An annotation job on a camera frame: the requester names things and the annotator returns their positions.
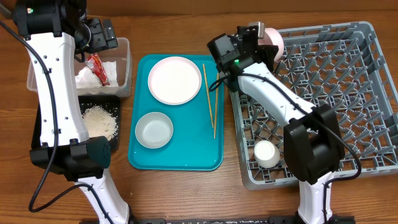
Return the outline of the white pink-rimmed bowl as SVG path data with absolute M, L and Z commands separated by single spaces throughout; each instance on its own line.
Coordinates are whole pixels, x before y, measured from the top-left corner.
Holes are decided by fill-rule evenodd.
M 273 28 L 264 29 L 264 37 L 258 40 L 259 45 L 275 45 L 278 51 L 274 57 L 274 61 L 278 61 L 284 52 L 284 41 L 280 33 Z

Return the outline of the red snack wrapper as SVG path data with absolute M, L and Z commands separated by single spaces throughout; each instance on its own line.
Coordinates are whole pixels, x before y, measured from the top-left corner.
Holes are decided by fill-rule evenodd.
M 102 86 L 108 86 L 110 84 L 103 63 L 97 53 L 91 54 L 88 57 L 86 66 L 93 72 Z

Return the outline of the white napkin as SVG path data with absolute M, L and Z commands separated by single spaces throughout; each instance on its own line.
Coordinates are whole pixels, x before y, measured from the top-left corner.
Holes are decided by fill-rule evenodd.
M 117 63 L 116 62 L 103 62 L 103 67 L 109 81 L 109 85 L 105 87 L 119 86 L 117 80 Z M 98 77 L 88 68 L 84 67 L 75 76 L 77 88 L 98 88 L 103 87 Z

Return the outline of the wooden chopstick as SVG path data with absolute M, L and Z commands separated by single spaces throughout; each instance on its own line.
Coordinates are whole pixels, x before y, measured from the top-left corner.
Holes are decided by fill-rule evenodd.
M 213 139 L 216 139 L 216 129 L 217 129 L 217 118 L 218 118 L 218 95 L 219 95 L 218 87 L 216 87 L 215 93 L 215 120 L 214 120 L 214 128 L 213 128 Z
M 203 77 L 205 79 L 205 90 L 206 90 L 206 96 L 208 100 L 208 108 L 209 108 L 209 113 L 210 113 L 210 119 L 211 119 L 211 126 L 214 128 L 214 123 L 213 123 L 213 112 L 212 112 L 212 107 L 211 107 L 211 100 L 210 100 L 210 94 L 209 94 L 209 89 L 208 89 L 208 80 L 207 80 L 207 75 L 206 75 L 206 67 L 205 64 L 202 64 L 203 67 Z

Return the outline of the large white plate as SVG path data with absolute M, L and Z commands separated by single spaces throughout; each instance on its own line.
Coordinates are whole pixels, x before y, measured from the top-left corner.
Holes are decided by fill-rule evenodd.
M 197 65 L 185 57 L 167 57 L 150 70 L 147 84 L 152 96 L 166 105 L 182 105 L 200 91 L 202 78 Z

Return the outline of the rice pile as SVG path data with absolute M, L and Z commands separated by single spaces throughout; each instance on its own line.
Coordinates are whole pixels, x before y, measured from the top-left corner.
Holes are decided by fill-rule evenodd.
M 116 117 L 101 106 L 86 109 L 83 113 L 83 121 L 90 138 L 104 136 L 110 141 L 117 135 Z

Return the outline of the grey bowl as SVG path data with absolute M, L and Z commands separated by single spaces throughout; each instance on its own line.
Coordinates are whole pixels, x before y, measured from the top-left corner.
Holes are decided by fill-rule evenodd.
M 171 119 L 163 113 L 151 112 L 142 116 L 135 127 L 137 141 L 149 149 L 165 146 L 172 138 L 174 126 Z

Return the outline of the white cup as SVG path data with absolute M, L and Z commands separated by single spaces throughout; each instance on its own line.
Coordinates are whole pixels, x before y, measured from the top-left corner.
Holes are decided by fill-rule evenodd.
M 270 141 L 262 140 L 254 146 L 254 158 L 259 166 L 272 168 L 279 162 L 280 151 Z

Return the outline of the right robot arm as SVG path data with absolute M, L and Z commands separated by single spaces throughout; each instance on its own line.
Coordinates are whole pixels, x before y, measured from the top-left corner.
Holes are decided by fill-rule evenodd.
M 256 100 L 284 131 L 284 161 L 300 185 L 300 205 L 295 219 L 300 223 L 329 223 L 331 182 L 345 150 L 335 111 L 304 100 L 274 75 L 284 40 L 261 22 L 239 26 L 236 35 L 211 39 L 208 50 L 220 73 L 209 90 L 225 83 Z

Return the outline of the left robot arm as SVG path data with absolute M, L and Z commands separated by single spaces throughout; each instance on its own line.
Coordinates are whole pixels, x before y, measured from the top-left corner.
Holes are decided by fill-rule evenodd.
M 39 96 L 40 146 L 30 152 L 33 165 L 72 182 L 100 223 L 131 222 L 131 209 L 109 171 L 109 142 L 88 134 L 75 82 L 76 55 L 118 46 L 112 23 L 88 18 L 85 1 L 18 1 L 13 20 L 14 37 L 29 52 Z

